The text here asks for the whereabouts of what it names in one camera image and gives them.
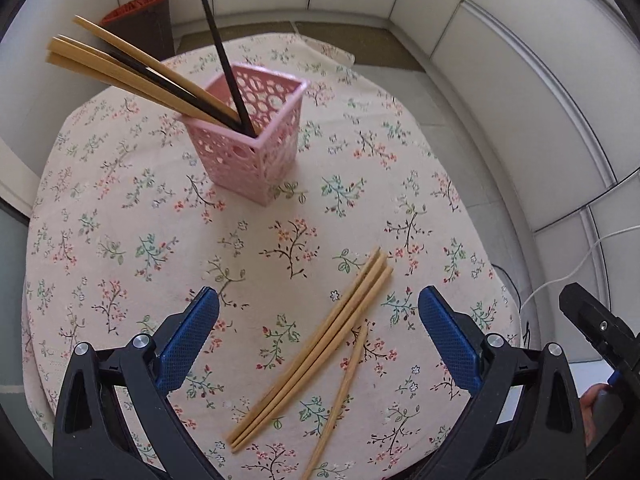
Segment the white cable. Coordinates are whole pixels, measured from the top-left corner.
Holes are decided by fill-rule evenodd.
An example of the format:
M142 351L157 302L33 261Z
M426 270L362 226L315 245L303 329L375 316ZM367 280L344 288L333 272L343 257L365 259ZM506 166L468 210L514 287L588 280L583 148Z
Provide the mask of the white cable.
M580 268L584 265L584 263L587 261L587 258L589 257L589 255L591 254L591 252L593 252L593 250L597 247L597 245L599 245L603 240L606 240L607 238L611 238L613 236L617 236L617 235L621 235L624 233L628 233L630 231L635 231L636 229L640 229L640 225L634 225L633 227L627 227L626 229L622 229L620 231L615 231L614 233L609 233L608 235L604 235L600 238L598 238L589 248L589 251L584 255L584 258L582 259L582 261L578 264L577 267L575 267L574 270L572 270L572 272L570 272L569 274L567 274L566 276L564 276L563 278L558 278L557 280L551 280L550 282L546 282L543 283L542 285L540 285L536 290L534 290L531 295L524 301L524 303L522 304L522 307L520 309L520 311L522 311L522 309L524 308L524 306L529 303L529 301L531 300L531 298L533 298L537 293L540 292L540 290L542 290L543 288L545 288L546 286L549 285L553 285L554 283L559 283L559 282L564 282L564 280L568 280L570 277L572 277L576 272L578 272L580 270Z

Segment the round table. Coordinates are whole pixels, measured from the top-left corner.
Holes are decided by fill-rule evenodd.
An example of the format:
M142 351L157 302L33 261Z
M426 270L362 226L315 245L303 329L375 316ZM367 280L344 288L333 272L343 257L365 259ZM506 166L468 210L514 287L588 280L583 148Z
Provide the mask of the round table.
M71 114L30 224L23 332L32 412L50 436L76 343L112 348L153 333L209 285L220 317L170 402L225 477L295 479L358 328L247 449L232 455L223 435L379 244L394 273L366 314L363 362L316 473L391 476L436 448L468 399L420 322L420 290L435 284L453 309L515 345L513 300L414 118L355 73L353 57L293 34L226 49L231 60L309 80L294 168L265 208L214 186L176 114L159 105L109 88ZM200 85L220 70L213 46L168 63ZM140 452L157 465L124 390L120 400Z

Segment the black cable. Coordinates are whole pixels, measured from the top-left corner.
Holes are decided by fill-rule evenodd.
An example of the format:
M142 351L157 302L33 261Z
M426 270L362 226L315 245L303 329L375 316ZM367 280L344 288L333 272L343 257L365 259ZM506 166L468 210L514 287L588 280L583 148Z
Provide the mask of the black cable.
M507 276L507 278L511 282L511 286L513 287L513 290L515 290L516 294L518 295L518 314L520 314L522 312L522 298L520 297L520 293L518 292L518 287L516 286L515 283L513 283L513 280L511 279L511 276L509 275L509 273L506 270L504 270L500 265L496 265L496 264L491 264L491 265L492 267L495 267L496 269L504 272L505 276Z

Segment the red trash can lid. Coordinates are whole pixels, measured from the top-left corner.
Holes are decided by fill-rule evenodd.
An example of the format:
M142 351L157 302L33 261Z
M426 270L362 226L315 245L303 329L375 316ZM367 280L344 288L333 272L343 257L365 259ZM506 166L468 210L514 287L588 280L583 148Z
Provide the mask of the red trash can lid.
M157 5L162 1L164 0L131 0L126 4L119 6L117 9L112 10L109 14L107 14L103 19L100 20L100 23L98 23L98 25L107 25L108 23L119 20L124 16L129 16L131 14L135 14L136 12L140 12L140 10L144 10L148 7Z

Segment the pink basket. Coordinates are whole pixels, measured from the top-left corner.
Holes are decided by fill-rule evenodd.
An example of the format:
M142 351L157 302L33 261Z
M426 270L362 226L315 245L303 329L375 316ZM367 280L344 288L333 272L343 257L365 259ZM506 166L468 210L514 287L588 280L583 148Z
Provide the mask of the pink basket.
M180 116L210 179L261 205L289 171L298 152L300 109L306 81L257 66L233 63L232 70L255 126L256 139L224 126ZM207 92L233 107L221 72Z

